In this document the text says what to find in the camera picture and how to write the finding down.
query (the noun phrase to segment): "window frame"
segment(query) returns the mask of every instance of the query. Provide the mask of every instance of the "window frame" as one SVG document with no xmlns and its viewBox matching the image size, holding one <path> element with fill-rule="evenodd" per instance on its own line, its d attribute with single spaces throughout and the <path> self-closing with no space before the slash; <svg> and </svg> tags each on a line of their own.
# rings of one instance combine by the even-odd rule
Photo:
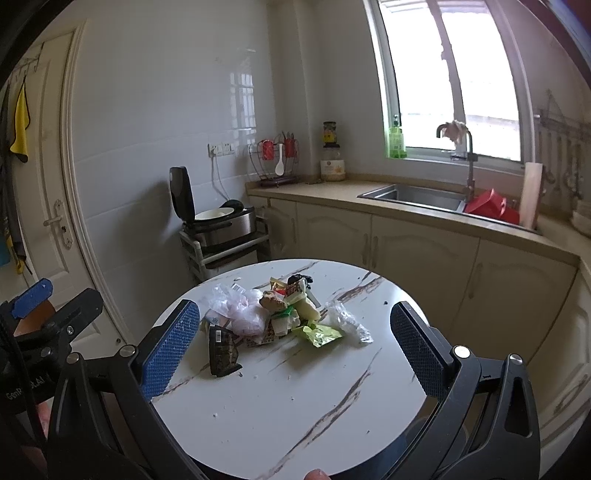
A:
<svg viewBox="0 0 591 480">
<path fill-rule="evenodd" d="M 457 71 L 453 49 L 446 27 L 443 23 L 441 9 L 437 0 L 425 0 L 429 10 L 435 20 L 439 36 L 441 38 L 441 46 L 443 48 L 443 57 L 447 62 L 447 68 L 450 76 L 450 86 L 452 89 L 453 107 L 455 119 L 459 121 L 466 121 L 465 111 L 463 108 L 463 96 L 460 84 L 460 78 Z M 509 68 L 513 77 L 513 84 L 515 87 L 515 96 L 517 98 L 517 108 L 519 115 L 519 138 L 521 144 L 521 158 L 517 160 L 509 160 L 507 158 L 490 157 L 488 155 L 479 154 L 478 162 L 475 168 L 487 168 L 490 170 L 507 171 L 514 173 L 521 171 L 524 168 L 524 162 L 535 161 L 534 159 L 534 119 L 533 108 L 531 105 L 530 90 L 525 75 L 525 68 L 515 37 L 509 26 L 509 22 L 502 10 L 500 1 L 503 0 L 482 0 L 488 7 L 491 17 L 495 22 L 501 41 L 509 61 Z M 393 115 L 400 116 L 400 100 L 398 98 L 398 86 L 396 82 L 396 72 L 394 62 L 392 61 L 392 54 L 390 51 L 390 44 L 388 33 L 384 22 L 382 9 L 385 8 L 380 0 L 365 0 L 366 11 L 368 14 L 368 21 L 372 38 L 374 39 L 374 50 L 376 53 L 376 60 L 378 65 L 378 77 L 380 79 L 380 88 L 382 90 L 382 108 L 384 110 L 384 132 L 387 132 L 390 127 L 390 122 Z M 404 127 L 404 119 L 401 118 L 402 127 Z M 388 156 L 388 149 L 385 149 L 386 156 Z M 466 142 L 464 141 L 455 150 L 440 150 L 437 148 L 425 147 L 407 147 L 408 159 L 413 160 L 431 160 L 438 162 L 467 164 L 465 161 L 451 160 L 450 154 L 465 153 Z"/>
</svg>

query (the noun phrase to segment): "stainless steel sink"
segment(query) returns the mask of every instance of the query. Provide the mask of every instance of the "stainless steel sink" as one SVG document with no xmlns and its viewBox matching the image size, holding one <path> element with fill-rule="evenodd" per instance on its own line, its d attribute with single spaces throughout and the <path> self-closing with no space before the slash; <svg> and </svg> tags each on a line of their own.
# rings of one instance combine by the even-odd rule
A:
<svg viewBox="0 0 591 480">
<path fill-rule="evenodd" d="M 529 230 L 522 226 L 514 225 L 513 223 L 507 223 L 501 220 L 495 220 L 493 218 L 464 213 L 466 201 L 465 196 L 461 193 L 446 192 L 445 190 L 426 189 L 423 187 L 413 187 L 412 185 L 395 184 L 374 190 L 372 192 L 362 193 L 358 196 L 358 198 L 381 200 L 383 202 L 406 203 L 408 205 L 417 205 L 420 207 L 428 207 L 437 210 L 446 210 L 448 212 L 455 212 L 460 215 L 479 218 L 481 220 L 497 223 L 499 225 L 518 228 L 526 232 L 538 233 L 535 230 Z"/>
</svg>

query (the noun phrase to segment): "human hand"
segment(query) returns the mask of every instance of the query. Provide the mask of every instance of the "human hand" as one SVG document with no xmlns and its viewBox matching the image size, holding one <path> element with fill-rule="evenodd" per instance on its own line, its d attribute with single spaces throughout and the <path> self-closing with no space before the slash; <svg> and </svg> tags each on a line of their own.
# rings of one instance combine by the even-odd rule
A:
<svg viewBox="0 0 591 480">
<path fill-rule="evenodd" d="M 311 472 L 309 472 L 304 477 L 304 480 L 330 480 L 330 477 L 318 468 L 316 470 L 312 470 Z"/>
</svg>

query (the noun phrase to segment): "countertop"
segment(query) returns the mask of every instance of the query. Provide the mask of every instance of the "countertop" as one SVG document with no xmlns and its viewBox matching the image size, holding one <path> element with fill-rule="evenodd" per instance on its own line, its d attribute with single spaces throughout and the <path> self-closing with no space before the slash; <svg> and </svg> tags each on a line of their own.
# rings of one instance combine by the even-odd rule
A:
<svg viewBox="0 0 591 480">
<path fill-rule="evenodd" d="M 387 185 L 391 185 L 391 183 L 345 180 L 318 184 L 297 183 L 272 188 L 247 187 L 247 193 L 250 196 L 311 203 L 420 223 L 464 235 L 477 236 L 508 247 L 532 252 L 542 257 L 552 258 L 575 267 L 579 265 L 579 257 L 581 256 L 588 259 L 588 261 L 585 260 L 586 265 L 591 265 L 591 241 L 578 234 L 568 223 L 561 223 L 543 215 L 540 216 L 539 222 L 540 232 L 543 235 L 538 235 L 533 232 L 490 222 L 484 218 L 472 218 L 453 212 L 405 205 L 403 203 L 357 198 L 362 193 L 371 192 Z M 588 248 L 581 248 L 582 245 L 585 245 L 581 241 L 565 241 L 567 237 L 571 238 L 570 234 L 555 233 L 562 231 L 565 226 L 588 242 Z M 551 235 L 547 236 L 544 228 L 548 229 Z"/>
</svg>

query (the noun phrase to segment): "green soap bottle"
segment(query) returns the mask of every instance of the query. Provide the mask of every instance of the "green soap bottle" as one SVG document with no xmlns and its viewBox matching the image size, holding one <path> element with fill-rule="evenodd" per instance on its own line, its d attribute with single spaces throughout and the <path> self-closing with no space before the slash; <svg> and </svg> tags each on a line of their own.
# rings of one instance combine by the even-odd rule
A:
<svg viewBox="0 0 591 480">
<path fill-rule="evenodd" d="M 406 147 L 404 146 L 404 134 L 400 127 L 398 115 L 394 115 L 392 126 L 388 129 L 388 156 L 390 158 L 406 158 Z"/>
</svg>

